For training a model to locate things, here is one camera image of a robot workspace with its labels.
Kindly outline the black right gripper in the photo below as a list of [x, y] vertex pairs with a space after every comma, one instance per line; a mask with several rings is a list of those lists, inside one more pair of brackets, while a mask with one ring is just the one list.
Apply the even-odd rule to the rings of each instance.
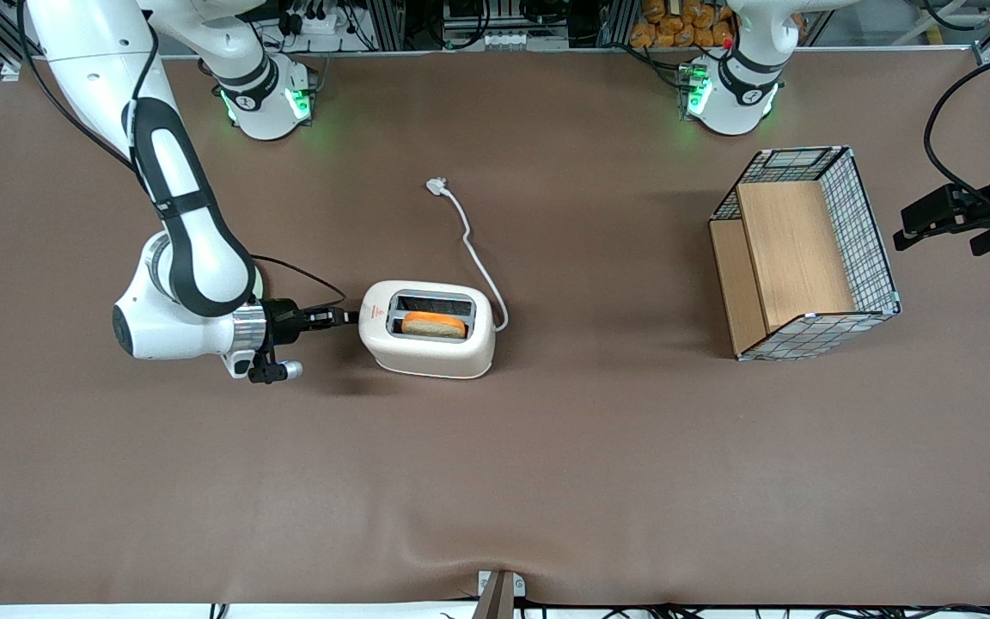
[[294, 299], [290, 298], [264, 299], [264, 313], [270, 336], [268, 341], [272, 347], [287, 346], [298, 341], [301, 332], [320, 332], [329, 328], [355, 326], [360, 322], [358, 315], [347, 315], [342, 307], [299, 309]]

